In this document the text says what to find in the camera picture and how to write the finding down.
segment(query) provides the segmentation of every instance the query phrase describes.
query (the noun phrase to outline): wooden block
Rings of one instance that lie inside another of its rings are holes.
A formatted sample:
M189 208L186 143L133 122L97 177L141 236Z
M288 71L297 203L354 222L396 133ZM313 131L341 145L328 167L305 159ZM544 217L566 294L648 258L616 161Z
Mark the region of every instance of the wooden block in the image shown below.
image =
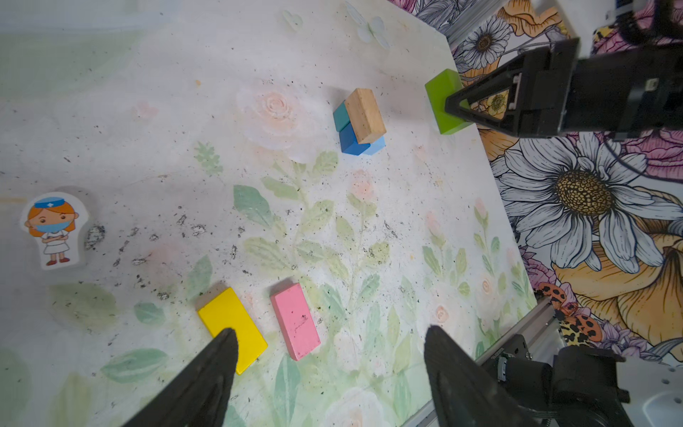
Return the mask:
M54 270L84 261L81 231L89 215L83 203L67 193L46 193L28 203L19 226L38 244L40 267Z
M343 102L337 107L332 114L332 117L335 119L335 128L337 129L337 132L341 132L347 124L351 123L351 120L348 118L348 113L346 112L346 105L344 105Z
M344 154L353 154L354 156L359 155L370 147L370 144L358 143L351 123L347 124L346 127L339 132L339 143L341 144L341 152Z
M212 337L225 328L232 328L237 335L239 356L237 375L242 373L268 348L244 305L232 288L226 289L197 312Z
M364 155L371 156L375 153L377 153L379 150L383 149L385 147L386 143L384 141L384 137L380 137L377 141L373 142L370 144L370 147L363 152Z
M446 113L444 110L446 98L462 89L460 75L458 75L456 71L446 69L440 72L436 77L425 84L425 89L427 89L427 96L432 105L432 111L434 112L434 118L436 118L438 131L442 135L453 134L471 124L466 120ZM469 108L469 104L465 100L463 100L460 105Z
M344 101L359 144L377 141L387 133L372 89L358 88Z
M301 360L320 345L318 330L300 284L271 295L270 302L292 359Z

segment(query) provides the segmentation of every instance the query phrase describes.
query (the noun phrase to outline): cartoon nurse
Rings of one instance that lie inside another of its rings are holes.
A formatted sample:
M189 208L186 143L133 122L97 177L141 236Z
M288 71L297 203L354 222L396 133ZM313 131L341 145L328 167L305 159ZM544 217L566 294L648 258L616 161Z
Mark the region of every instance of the cartoon nurse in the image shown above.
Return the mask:
M64 255L69 250L66 241L69 232L76 228L79 214L62 197L46 197L38 200L29 210L28 221L24 223L33 237L40 237L45 244L43 253L50 255L47 266L59 262L69 262Z

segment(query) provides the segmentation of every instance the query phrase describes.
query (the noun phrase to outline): pink block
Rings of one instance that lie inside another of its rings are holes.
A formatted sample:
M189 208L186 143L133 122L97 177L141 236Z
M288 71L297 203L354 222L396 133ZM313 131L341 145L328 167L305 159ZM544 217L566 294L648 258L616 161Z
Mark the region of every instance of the pink block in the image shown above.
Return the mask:
M318 330L300 284L271 295L270 302L275 308L275 315L292 359L301 360L320 345Z

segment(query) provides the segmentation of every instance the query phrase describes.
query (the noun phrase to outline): orange hair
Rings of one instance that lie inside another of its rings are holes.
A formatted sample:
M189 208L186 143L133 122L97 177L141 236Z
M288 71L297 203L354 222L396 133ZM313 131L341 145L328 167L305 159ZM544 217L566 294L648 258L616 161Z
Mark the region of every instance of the orange hair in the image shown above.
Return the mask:
M39 213L41 213L43 210L49 210L50 212L56 212L56 213L68 213L68 214L74 214L76 211L74 210L73 206L71 206L68 202L64 202L63 205L61 206L55 206L54 208L36 208L35 206L31 207L31 210L29 211L29 217L28 219L35 218L38 216ZM71 224L69 224L64 230L68 232L72 232L76 229L76 221L71 221ZM41 233L38 230L36 230L33 227L29 227L29 233L33 237L41 237L45 233Z

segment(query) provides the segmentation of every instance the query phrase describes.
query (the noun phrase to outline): white dress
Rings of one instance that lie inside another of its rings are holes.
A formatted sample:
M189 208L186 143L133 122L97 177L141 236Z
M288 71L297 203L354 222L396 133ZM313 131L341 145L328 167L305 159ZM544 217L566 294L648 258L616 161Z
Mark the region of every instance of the white dress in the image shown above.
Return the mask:
M68 236L69 232L60 230L56 233L45 233L41 236L41 238L52 238L52 237L60 237L60 236ZM43 253L46 253L48 255L52 255L53 253L60 253L60 252L65 252L69 250L69 246L66 244L64 240L53 240L51 242L48 242L45 244L45 250Z

